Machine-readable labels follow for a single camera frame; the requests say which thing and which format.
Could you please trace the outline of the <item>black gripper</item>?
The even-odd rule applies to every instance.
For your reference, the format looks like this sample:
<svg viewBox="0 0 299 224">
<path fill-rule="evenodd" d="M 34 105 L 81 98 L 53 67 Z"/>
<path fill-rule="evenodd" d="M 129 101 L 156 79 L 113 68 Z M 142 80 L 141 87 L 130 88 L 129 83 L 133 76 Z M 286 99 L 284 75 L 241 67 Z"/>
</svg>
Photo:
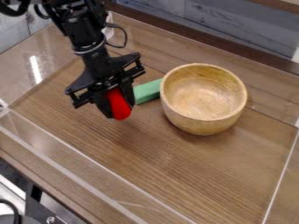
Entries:
<svg viewBox="0 0 299 224">
<path fill-rule="evenodd" d="M 145 73 L 138 52 L 112 57 L 101 45 L 89 52 L 76 52 L 84 63 L 78 78 L 65 88 L 65 95 L 72 100 L 73 108 L 94 103 L 106 118 L 112 118 L 112 109 L 106 91 L 118 88 L 130 107 L 136 104 L 133 81 Z"/>
</svg>

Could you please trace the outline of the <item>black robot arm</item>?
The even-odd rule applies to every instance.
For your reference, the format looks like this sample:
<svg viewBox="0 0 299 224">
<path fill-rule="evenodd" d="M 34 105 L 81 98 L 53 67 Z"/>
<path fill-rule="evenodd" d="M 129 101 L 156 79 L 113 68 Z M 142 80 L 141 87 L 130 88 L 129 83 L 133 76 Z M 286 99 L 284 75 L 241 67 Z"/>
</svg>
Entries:
<svg viewBox="0 0 299 224">
<path fill-rule="evenodd" d="M 29 9 L 53 22 L 82 60 L 82 73 L 65 88 L 73 107 L 92 103 L 105 117 L 126 119 L 136 105 L 133 81 L 145 69 L 137 52 L 117 57 L 108 53 L 104 30 L 121 27 L 106 21 L 105 0 L 0 0 L 0 13 L 7 17 Z"/>
</svg>

